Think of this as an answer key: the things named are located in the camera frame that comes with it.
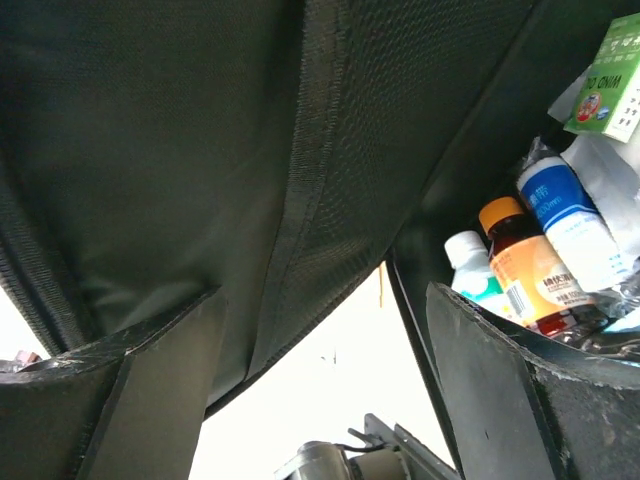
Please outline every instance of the bottle cap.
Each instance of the bottle cap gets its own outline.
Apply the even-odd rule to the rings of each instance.
[[[472,230],[451,237],[444,242],[444,250],[454,269],[464,265],[475,253],[482,252],[487,255],[487,248],[482,243],[480,235]]]
[[[484,232],[488,235],[489,230],[500,220],[522,214],[524,214],[524,210],[522,210],[522,207],[515,198],[502,197],[494,200],[480,210],[478,218],[480,219],[480,224]]]

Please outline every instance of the white plastic bottle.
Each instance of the white plastic bottle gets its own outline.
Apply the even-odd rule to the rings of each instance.
[[[482,308],[512,320],[509,299],[489,267],[489,253],[480,235],[460,232],[444,244],[451,266],[456,271],[451,289]]]
[[[533,161],[517,184],[551,245],[585,292],[615,287],[633,275],[634,259],[621,254],[600,213],[562,158]]]

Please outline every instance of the metal part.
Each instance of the metal part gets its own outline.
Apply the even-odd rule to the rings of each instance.
[[[424,248],[424,240],[421,238],[421,248]],[[434,241],[439,243],[440,239],[429,240],[430,243]],[[451,418],[444,403],[433,346],[431,345],[429,330],[426,328],[427,319],[424,308],[424,288],[426,288],[426,284],[420,281],[414,260],[402,260],[396,250],[394,249],[393,253],[386,259],[391,288],[397,300],[400,316],[411,343],[411,349],[416,357],[425,387],[429,392],[429,398],[436,413],[440,430],[444,435],[456,470],[461,472],[459,476],[464,478],[462,459],[460,458],[460,452],[453,433]],[[445,264],[443,268],[445,270],[448,269],[448,265]]]
[[[400,425],[391,430],[375,415],[364,417],[365,437],[369,443],[384,442],[402,453],[412,480],[461,480],[460,475]]]
[[[276,480],[355,480],[344,451],[332,443],[309,442],[275,473]]]

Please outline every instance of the white bottle cap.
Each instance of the white bottle cap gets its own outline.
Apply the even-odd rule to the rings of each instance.
[[[444,242],[444,250],[454,270],[464,265],[477,253],[488,254],[480,235],[473,230],[460,232],[451,237]]]

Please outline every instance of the green medicine box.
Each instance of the green medicine box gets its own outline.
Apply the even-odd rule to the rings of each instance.
[[[627,143],[640,122],[640,13],[611,22],[566,129]]]

